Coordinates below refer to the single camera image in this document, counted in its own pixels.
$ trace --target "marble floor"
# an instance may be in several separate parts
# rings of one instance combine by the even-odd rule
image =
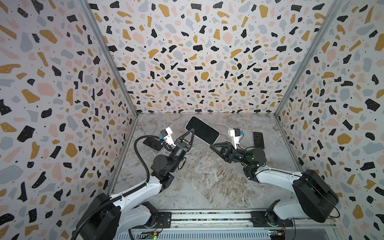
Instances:
[[[193,115],[187,114],[142,114],[133,135],[131,145],[122,165],[114,192],[121,192],[145,180],[144,167],[137,158],[134,140],[142,135],[160,135],[171,127],[175,140],[186,132],[185,126]],[[240,146],[253,145],[252,132],[264,136],[267,165],[283,170],[296,170],[274,118],[265,114],[199,114],[197,117],[220,132],[216,142],[230,141],[228,128],[238,127],[244,131]],[[137,149],[150,168],[154,157],[166,154],[144,145]],[[176,170],[174,181],[168,189],[148,201],[158,209],[227,209],[266,208],[276,199],[287,199],[291,193],[271,184],[248,181],[240,163],[224,162],[210,150],[209,145],[198,138],[186,154],[187,161],[181,170]]]

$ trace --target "metal frame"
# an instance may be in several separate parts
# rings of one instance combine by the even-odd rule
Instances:
[[[137,111],[136,111],[136,109],[135,109],[135,107],[131,101],[131,98],[129,97],[128,91],[127,91],[124,83],[122,82],[121,75],[117,69],[115,61],[113,60],[112,55],[111,55],[109,49],[107,48],[107,45],[104,42],[103,35],[101,34],[101,30],[99,28],[99,25],[96,23],[96,19],[93,17],[93,13],[92,13],[91,8],[89,7],[88,1],[87,0],[78,0],[78,3],[80,5],[81,11],[83,12],[86,21],[89,24],[89,28],[92,30],[93,35],[94,35],[94,37],[95,37],[95,39],[96,39],[96,41],[100,47],[101,53],[104,55],[106,62],[110,66],[113,77],[115,78],[115,80],[116,80],[116,82],[120,88],[121,94],[123,95],[125,101],[128,104],[128,108],[131,111],[131,114],[133,115],[134,118],[136,118],[137,117]]]
[[[117,82],[117,84],[119,86],[120,93],[123,95],[125,101],[127,102],[127,106],[126,107],[129,109],[129,113],[128,114],[130,114],[132,116],[132,118],[134,119],[133,124],[130,125],[131,129],[129,129],[129,131],[128,131],[127,138],[126,138],[126,141],[125,141],[124,149],[123,149],[122,153],[119,156],[119,160],[117,162],[116,170],[112,174],[112,177],[111,177],[111,180],[110,180],[110,184],[109,184],[109,186],[106,189],[106,192],[108,194],[110,194],[114,190],[114,187],[116,185],[116,182],[118,180],[119,173],[120,173],[120,170],[121,170],[121,167],[122,167],[122,163],[124,162],[124,158],[125,158],[125,156],[127,154],[128,147],[129,147],[129,145],[131,143],[133,132],[135,131],[137,120],[138,120],[137,119],[138,114],[137,114],[137,111],[136,111],[132,101],[131,101],[131,98],[129,97],[128,91],[127,91],[124,83],[122,82],[122,78],[120,76],[119,71],[117,70],[117,66],[115,64],[115,61],[113,60],[112,55],[111,55],[110,51],[108,50],[107,45],[104,42],[103,35],[101,34],[100,28],[98,27],[98,24],[96,23],[96,20],[93,17],[93,13],[92,13],[91,8],[89,7],[88,1],[87,0],[78,0],[78,3],[79,3],[79,6],[80,6],[80,9],[81,9],[82,13],[84,14],[84,17],[85,17],[86,21],[88,22],[88,26],[91,29],[91,31],[92,31],[92,33],[93,33],[93,35],[94,35],[94,37],[95,37],[99,47],[100,47],[100,51],[101,51],[102,55],[105,57],[106,62],[109,65],[110,70],[112,72],[112,75],[115,78],[115,80],[116,80],[116,82]]]
[[[297,69],[297,71],[293,77],[292,82],[289,84],[287,90],[285,91],[285,94],[284,94],[282,100],[280,101],[279,106],[277,107],[277,109],[275,111],[275,117],[279,116],[281,111],[283,110],[284,105],[287,102],[287,100],[289,99],[290,94],[292,93],[293,89],[295,88],[295,86],[299,82],[299,80],[300,80],[301,76],[303,75],[306,67],[308,66],[309,62],[311,61],[312,56],[314,55],[315,51],[317,50],[321,41],[323,40],[325,33],[328,31],[328,29],[331,26],[333,20],[335,19],[337,13],[339,12],[342,4],[343,4],[342,0],[334,0],[331,7],[329,8],[328,13],[326,15],[326,18],[323,21],[323,23],[321,24],[319,32],[315,36],[315,39],[313,40],[311,46],[309,47],[308,52],[304,56],[303,61],[301,62],[301,65]]]
[[[299,163],[298,159],[296,158],[295,152],[293,151],[293,148],[292,148],[291,144],[288,142],[288,138],[284,134],[283,126],[281,125],[281,122],[278,121],[277,118],[275,118],[275,122],[276,122],[277,127],[279,128],[280,134],[281,134],[281,136],[282,136],[282,138],[283,138],[283,140],[285,142],[285,145],[288,148],[288,152],[291,155],[291,158],[293,160],[293,163],[295,164],[296,169],[298,171],[302,172],[303,168],[301,167],[301,164]]]
[[[113,172],[113,175],[112,175],[112,177],[110,179],[110,184],[107,187],[107,191],[106,192],[108,194],[112,194],[113,193],[114,188],[116,186],[116,183],[118,182],[118,178],[119,178],[119,174],[120,174],[120,171],[121,171],[121,168],[122,168],[122,164],[124,162],[125,157],[127,156],[129,145],[132,142],[133,133],[135,132],[136,125],[137,125],[138,121],[139,121],[139,118],[136,117],[133,120],[133,123],[130,125],[131,129],[129,130],[129,132],[128,132],[127,136],[126,136],[126,141],[125,141],[124,149],[123,149],[122,153],[119,156],[119,160],[118,160],[118,162],[116,164],[116,170]]]
[[[266,235],[270,230],[281,229],[281,227],[253,227],[250,212],[266,209],[159,210],[164,211],[172,212],[171,225],[170,228],[163,229],[158,239],[269,239],[258,234]],[[325,229],[331,240],[342,239],[340,235],[336,236],[337,226],[331,218],[324,223],[308,218],[295,218],[295,224],[297,230]],[[294,227],[286,229],[292,232]],[[152,229],[132,229],[132,234],[135,239],[139,239],[146,236],[143,233],[150,231]],[[129,239],[128,233],[118,234],[115,239]]]

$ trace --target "terrazzo pattern wall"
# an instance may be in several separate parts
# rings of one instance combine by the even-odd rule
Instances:
[[[89,0],[140,112],[274,112],[332,0]]]
[[[75,1],[0,7],[0,239],[68,239],[131,116]]]
[[[301,165],[339,196],[348,240],[384,236],[383,14],[384,1],[344,1],[278,117]]]

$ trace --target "black smartphone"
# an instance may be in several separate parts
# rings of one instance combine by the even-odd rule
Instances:
[[[191,117],[191,119],[189,119],[187,125],[185,126],[186,130],[191,130],[192,128],[195,129],[195,136],[209,145],[215,144],[217,138],[220,135],[220,133],[216,129],[209,126],[208,124],[206,124],[195,116]]]
[[[261,132],[253,132],[253,145],[264,149],[264,139]]]
[[[148,147],[155,149],[156,151],[160,151],[164,146],[158,139],[155,139],[153,137],[147,137],[143,143]]]

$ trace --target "wire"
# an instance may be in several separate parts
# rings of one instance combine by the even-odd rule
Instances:
[[[308,183],[313,187],[313,189],[316,189],[313,185],[312,185],[312,183],[311,182],[309,182],[308,181]],[[332,205],[332,207],[334,208],[334,209],[336,209],[336,211],[337,211],[337,213],[339,214],[337,217],[334,217],[334,216],[331,216],[331,215],[328,215],[328,217],[333,217],[333,218],[339,218],[340,217],[340,212],[339,212],[339,210],[337,209],[337,207],[335,206],[335,205],[333,205],[326,197],[324,197],[324,195],[323,194],[321,194],[321,192],[319,192],[319,190],[317,190],[316,189],[316,191],[325,199],[325,200],[327,200],[327,202],[329,202],[331,205]]]
[[[257,147],[257,146],[250,146],[250,147],[246,147],[245,150],[247,150],[248,148],[261,148],[261,147]]]
[[[161,219],[159,219],[158,221],[161,221],[161,223],[162,223],[162,228],[161,228],[161,231],[158,233],[158,235],[163,231],[163,229],[164,229],[164,222],[163,222],[163,220],[161,220]]]
[[[293,236],[293,239],[291,240],[294,240],[294,238],[296,237],[296,223],[295,223],[295,218],[293,217],[293,225],[295,226],[295,235]]]
[[[149,182],[149,170],[148,170],[148,167],[147,167],[147,165],[145,164],[143,158],[140,156],[139,151],[137,150],[137,142],[138,142],[140,139],[147,138],[147,137],[152,137],[152,138],[155,138],[155,139],[160,139],[158,136],[153,136],[153,135],[144,135],[144,136],[138,137],[138,138],[135,140],[134,144],[133,144],[133,149],[135,150],[135,153],[136,153],[137,157],[139,158],[141,164],[143,164],[143,166],[144,166],[145,172],[146,172],[146,174],[147,174],[146,182]]]
[[[163,144],[164,144],[164,148],[165,148],[167,151],[172,152],[173,149],[172,149],[172,146],[171,146],[171,145],[167,144],[166,141],[164,141],[164,142],[161,143],[161,145],[163,145]]]
[[[150,232],[149,234],[152,234],[152,233],[156,232],[156,230],[157,230],[157,228],[158,228],[158,226],[159,226],[159,221],[157,220],[157,221],[156,221],[156,223],[157,223],[157,225],[156,225],[156,228],[155,228],[155,230],[153,230],[153,231],[152,231],[152,232]]]
[[[128,230],[128,233],[129,233],[129,238],[130,238],[131,240],[134,240],[133,235],[132,235],[132,232],[131,232],[130,229]]]
[[[181,165],[181,168],[179,168],[179,166],[177,165],[177,169],[178,169],[178,170],[181,170],[181,169],[184,167],[184,164],[185,164],[186,161],[187,161],[187,158],[184,157],[184,162],[183,162],[183,164]]]
[[[260,172],[256,173],[255,176],[257,176],[259,173],[262,173],[264,171],[276,171],[276,172],[282,172],[282,173],[290,174],[289,172],[284,172],[284,171],[280,171],[280,170],[277,170],[277,169],[264,169],[264,170],[261,170]]]
[[[237,144],[237,147],[240,148],[241,150],[245,151],[244,148],[240,147],[240,144]]]
[[[72,232],[72,237],[71,237],[71,240],[76,240],[77,236],[79,235],[80,233],[80,230],[84,227],[84,225],[98,212],[100,212],[103,208],[105,208],[106,206],[108,206],[109,204],[111,203],[114,203],[116,202],[117,200],[120,200],[122,198],[122,196],[118,196],[118,197],[115,197],[114,199],[111,199],[111,200],[108,200],[107,202],[101,204],[98,208],[96,208],[95,210],[93,210],[86,218],[84,218],[83,221],[81,221],[79,227]]]
[[[241,139],[243,139],[243,137],[244,137],[244,134],[243,134],[242,137],[240,138],[239,142],[241,141]]]
[[[283,222],[284,222],[284,226],[280,230],[278,230],[277,232],[280,232],[281,230],[283,230],[283,232],[285,233],[285,221],[283,221]]]

